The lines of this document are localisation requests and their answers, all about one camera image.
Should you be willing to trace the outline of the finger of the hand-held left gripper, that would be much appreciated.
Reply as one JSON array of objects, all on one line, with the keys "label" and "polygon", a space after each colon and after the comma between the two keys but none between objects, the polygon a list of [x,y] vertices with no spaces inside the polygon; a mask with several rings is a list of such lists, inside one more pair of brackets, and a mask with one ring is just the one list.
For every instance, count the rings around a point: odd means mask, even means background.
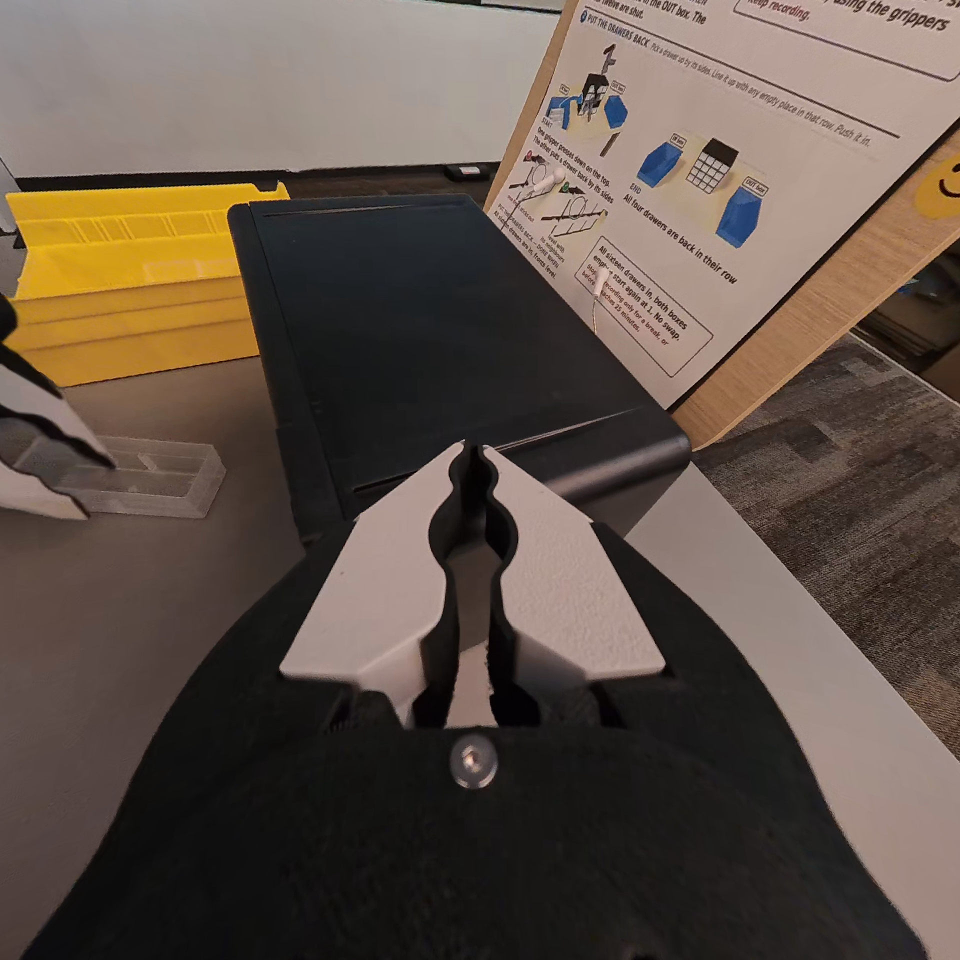
[{"label": "finger of the hand-held left gripper", "polygon": [[3,417],[30,422],[78,455],[116,469],[114,457],[59,389],[5,344],[1,346],[1,407]]},{"label": "finger of the hand-held left gripper", "polygon": [[87,521],[90,511],[70,493],[51,486],[41,474],[21,468],[21,459],[43,441],[69,463],[112,470],[114,458],[90,433],[76,436],[49,419],[1,421],[1,506],[53,520]]}]

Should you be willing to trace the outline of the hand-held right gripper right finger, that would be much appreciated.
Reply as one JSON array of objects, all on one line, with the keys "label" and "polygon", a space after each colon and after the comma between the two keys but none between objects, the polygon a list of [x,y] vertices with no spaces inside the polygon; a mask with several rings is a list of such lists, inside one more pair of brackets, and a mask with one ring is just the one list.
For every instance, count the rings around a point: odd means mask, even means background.
[{"label": "hand-held right gripper right finger", "polygon": [[485,540],[490,582],[487,673],[497,725],[540,725],[596,684],[656,677],[666,659],[594,522],[493,447]]}]

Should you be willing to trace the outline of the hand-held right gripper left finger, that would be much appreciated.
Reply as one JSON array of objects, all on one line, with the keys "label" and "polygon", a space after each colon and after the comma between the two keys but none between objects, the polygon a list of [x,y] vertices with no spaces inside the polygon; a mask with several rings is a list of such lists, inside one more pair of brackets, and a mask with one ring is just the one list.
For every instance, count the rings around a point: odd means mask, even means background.
[{"label": "hand-held right gripper left finger", "polygon": [[472,453],[451,444],[353,522],[280,673],[387,696],[406,727],[447,725],[460,628],[449,558]]}]

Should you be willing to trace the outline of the yellow plastic bin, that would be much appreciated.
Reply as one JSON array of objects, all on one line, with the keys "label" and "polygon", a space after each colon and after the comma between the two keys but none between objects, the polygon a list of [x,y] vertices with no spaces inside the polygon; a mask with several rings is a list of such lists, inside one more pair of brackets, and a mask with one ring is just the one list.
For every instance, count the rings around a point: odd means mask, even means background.
[{"label": "yellow plastic bin", "polygon": [[227,214],[252,183],[10,193],[27,249],[6,343],[60,387],[258,355]]}]

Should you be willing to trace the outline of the clear plastic drawer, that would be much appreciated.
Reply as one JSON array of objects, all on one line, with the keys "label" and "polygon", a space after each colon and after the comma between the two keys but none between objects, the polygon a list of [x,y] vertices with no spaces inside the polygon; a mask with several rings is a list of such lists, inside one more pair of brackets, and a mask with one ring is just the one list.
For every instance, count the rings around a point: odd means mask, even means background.
[{"label": "clear plastic drawer", "polygon": [[114,468],[79,465],[64,478],[91,513],[202,520],[226,476],[208,443],[112,436],[102,443]]}]

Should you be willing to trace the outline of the black drawer cabinet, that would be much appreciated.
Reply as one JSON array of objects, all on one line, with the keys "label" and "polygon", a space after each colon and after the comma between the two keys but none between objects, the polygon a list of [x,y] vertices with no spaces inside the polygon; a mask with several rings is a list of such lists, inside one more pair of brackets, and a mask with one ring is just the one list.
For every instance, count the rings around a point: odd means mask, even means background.
[{"label": "black drawer cabinet", "polygon": [[689,437],[466,196],[227,212],[304,545],[457,441],[626,535]]}]

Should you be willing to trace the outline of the yellow smiley sticker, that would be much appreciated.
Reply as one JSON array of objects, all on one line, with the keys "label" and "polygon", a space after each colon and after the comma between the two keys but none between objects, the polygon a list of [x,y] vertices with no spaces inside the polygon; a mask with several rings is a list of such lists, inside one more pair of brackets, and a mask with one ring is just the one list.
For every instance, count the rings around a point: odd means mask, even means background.
[{"label": "yellow smiley sticker", "polygon": [[914,204],[918,213],[931,220],[959,215],[959,154],[939,163],[918,186]]}]

